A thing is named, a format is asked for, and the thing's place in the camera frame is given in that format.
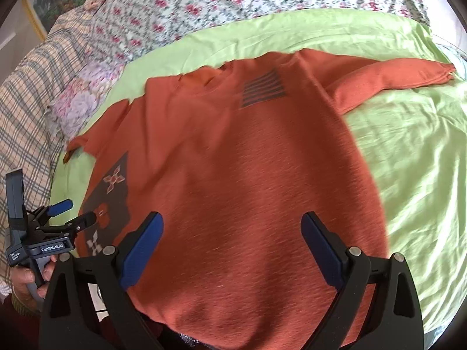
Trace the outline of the person's left hand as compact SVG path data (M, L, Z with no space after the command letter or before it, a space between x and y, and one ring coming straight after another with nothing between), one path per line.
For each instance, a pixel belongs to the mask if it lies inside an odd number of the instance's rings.
M51 280L51 276L55 269L57 262L57 256L52 255L50 261L43 268L43 279L45 284L37 288L37 295L43 299L48 291L48 283ZM33 298L29 292L28 285L35 283L34 273L25 267L15 266L10 270L10 279L13 285L13 292L23 306L29 309L29 311L38 312L37 301Z

